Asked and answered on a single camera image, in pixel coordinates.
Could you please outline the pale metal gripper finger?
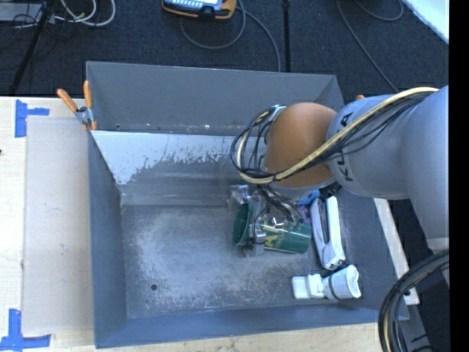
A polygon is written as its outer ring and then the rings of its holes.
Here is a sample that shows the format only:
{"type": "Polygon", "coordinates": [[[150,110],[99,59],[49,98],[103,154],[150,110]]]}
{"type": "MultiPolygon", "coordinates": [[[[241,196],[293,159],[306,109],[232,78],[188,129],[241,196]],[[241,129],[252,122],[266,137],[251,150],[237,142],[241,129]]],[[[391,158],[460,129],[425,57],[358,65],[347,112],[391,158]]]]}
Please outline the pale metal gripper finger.
{"type": "Polygon", "coordinates": [[[251,201],[252,194],[249,185],[232,185],[228,187],[228,210],[236,210],[240,205],[249,203],[251,201]]]}
{"type": "Polygon", "coordinates": [[[265,250],[266,234],[260,233],[252,238],[249,238],[243,248],[243,253],[246,257],[256,257],[263,254],[265,250]]]}

